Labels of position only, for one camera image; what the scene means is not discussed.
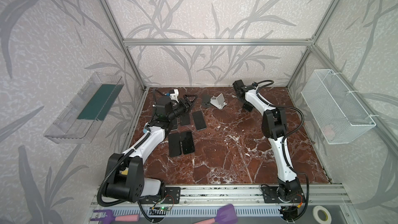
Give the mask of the purple pink spatula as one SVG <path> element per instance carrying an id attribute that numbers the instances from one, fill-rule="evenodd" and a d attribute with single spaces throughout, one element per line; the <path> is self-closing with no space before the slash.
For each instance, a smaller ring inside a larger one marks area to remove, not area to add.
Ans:
<path id="1" fill-rule="evenodd" d="M 212 219 L 203 220 L 197 222 L 195 224 L 237 224 L 238 216 L 235 211 L 235 207 L 232 204 L 228 204 L 226 206 L 218 209 L 217 214 Z"/>

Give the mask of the white tape roll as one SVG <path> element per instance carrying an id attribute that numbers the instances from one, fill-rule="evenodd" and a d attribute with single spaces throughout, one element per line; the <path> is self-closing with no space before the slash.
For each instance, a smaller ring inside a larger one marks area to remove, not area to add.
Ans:
<path id="1" fill-rule="evenodd" d="M 317 205 L 313 208 L 313 218 L 318 224 L 331 224 L 330 212 L 323 206 Z"/>

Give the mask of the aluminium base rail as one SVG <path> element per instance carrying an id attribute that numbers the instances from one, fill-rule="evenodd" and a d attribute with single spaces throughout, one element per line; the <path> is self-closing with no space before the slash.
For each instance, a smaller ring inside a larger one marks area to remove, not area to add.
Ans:
<path id="1" fill-rule="evenodd" d="M 297 223 L 316 223 L 313 208 L 325 207 L 331 214 L 332 224 L 359 224 L 360 220 L 348 194 L 341 184 L 311 184 L 290 202 L 276 196 L 275 185 L 176 185 L 166 189 L 166 198 L 155 204 L 146 199 L 142 212 L 136 203 L 122 203 L 110 207 L 115 216 L 137 215 L 145 223 L 145 216 L 164 224 L 177 218 L 207 219 L 216 216 L 221 207 L 232 204 L 237 216 L 274 217 L 282 219 L 281 210 L 297 207 L 305 215 Z"/>

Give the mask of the clear plastic wall bin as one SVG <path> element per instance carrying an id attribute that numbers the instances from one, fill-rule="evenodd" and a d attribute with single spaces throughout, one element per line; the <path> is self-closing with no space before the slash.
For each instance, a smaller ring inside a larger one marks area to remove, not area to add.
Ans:
<path id="1" fill-rule="evenodd" d="M 44 137 L 56 144 L 90 144 L 123 86 L 122 76 L 93 73 Z"/>

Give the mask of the dark grey stand back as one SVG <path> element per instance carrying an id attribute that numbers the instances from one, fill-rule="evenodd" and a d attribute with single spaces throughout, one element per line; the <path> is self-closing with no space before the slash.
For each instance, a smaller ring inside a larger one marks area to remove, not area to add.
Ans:
<path id="1" fill-rule="evenodd" d="M 208 108 L 212 107 L 211 102 L 210 102 L 211 101 L 210 95 L 202 94 L 201 99 L 202 99 L 202 103 L 201 103 L 202 108 L 208 109 Z"/>

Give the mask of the white phone stand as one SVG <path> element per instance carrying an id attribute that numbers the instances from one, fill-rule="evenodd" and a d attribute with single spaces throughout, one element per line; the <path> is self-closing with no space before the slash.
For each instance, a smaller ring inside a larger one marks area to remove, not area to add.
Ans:
<path id="1" fill-rule="evenodd" d="M 211 97 L 210 103 L 219 110 L 222 110 L 227 105 L 224 95 L 222 93 L 218 96 Z"/>

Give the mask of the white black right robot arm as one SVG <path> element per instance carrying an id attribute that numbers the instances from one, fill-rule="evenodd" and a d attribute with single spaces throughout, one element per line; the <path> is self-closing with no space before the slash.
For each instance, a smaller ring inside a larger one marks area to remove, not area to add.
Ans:
<path id="1" fill-rule="evenodd" d="M 243 102 L 244 109 L 250 112 L 255 108 L 262 115 L 261 130 L 271 144 L 277 164 L 277 196 L 283 202 L 290 202 L 302 188 L 288 150 L 287 137 L 292 132 L 288 132 L 286 109 L 298 109 L 274 105 L 260 94 L 261 89 L 273 83 L 273 80 L 263 80 L 245 85 L 242 80 L 237 80 L 233 83 L 233 88 L 237 98 Z"/>

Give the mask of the yellow sponge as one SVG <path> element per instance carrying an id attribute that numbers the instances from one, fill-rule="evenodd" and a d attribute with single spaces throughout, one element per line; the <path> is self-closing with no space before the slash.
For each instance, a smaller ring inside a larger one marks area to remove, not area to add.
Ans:
<path id="1" fill-rule="evenodd" d="M 127 175 L 128 174 L 128 168 L 126 168 L 124 171 L 121 172 L 122 175 Z"/>

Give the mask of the black phone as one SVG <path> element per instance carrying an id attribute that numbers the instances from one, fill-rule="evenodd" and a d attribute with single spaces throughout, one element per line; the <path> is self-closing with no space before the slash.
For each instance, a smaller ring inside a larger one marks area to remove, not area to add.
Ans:
<path id="1" fill-rule="evenodd" d="M 169 156 L 171 158 L 178 157 L 182 154 L 180 146 L 180 133 L 170 133 L 169 140 Z"/>
<path id="2" fill-rule="evenodd" d="M 171 131 L 175 131 L 178 129 L 178 119 L 175 118 L 171 121 L 172 127 L 171 127 Z"/>
<path id="3" fill-rule="evenodd" d="M 184 127 L 190 124 L 191 124 L 190 115 L 188 113 L 185 113 L 180 116 L 180 126 Z"/>
<path id="4" fill-rule="evenodd" d="M 243 109 L 248 111 L 248 112 L 252 112 L 253 108 L 254 108 L 254 106 L 251 103 L 249 103 L 249 102 L 245 102 L 243 104 Z"/>
<path id="5" fill-rule="evenodd" d="M 194 140 L 191 131 L 181 132 L 180 141 L 183 154 L 187 155 L 195 152 Z"/>
<path id="6" fill-rule="evenodd" d="M 195 128 L 198 131 L 204 130 L 207 128 L 205 118 L 202 111 L 196 111 L 192 113 L 192 118 L 194 120 Z"/>

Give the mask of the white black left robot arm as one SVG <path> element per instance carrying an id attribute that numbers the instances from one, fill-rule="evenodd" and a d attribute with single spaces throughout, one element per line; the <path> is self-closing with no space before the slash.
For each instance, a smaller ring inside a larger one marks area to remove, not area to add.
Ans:
<path id="1" fill-rule="evenodd" d="M 168 93 L 158 100 L 154 99 L 152 117 L 144 126 L 145 134 L 129 149 L 113 153 L 108 159 L 105 178 L 97 193 L 100 206 L 139 203 L 145 198 L 152 201 L 164 199 L 165 183 L 159 179 L 146 178 L 144 163 L 168 136 L 173 120 L 188 113 L 197 98 L 195 94 L 185 94 L 175 100 Z"/>

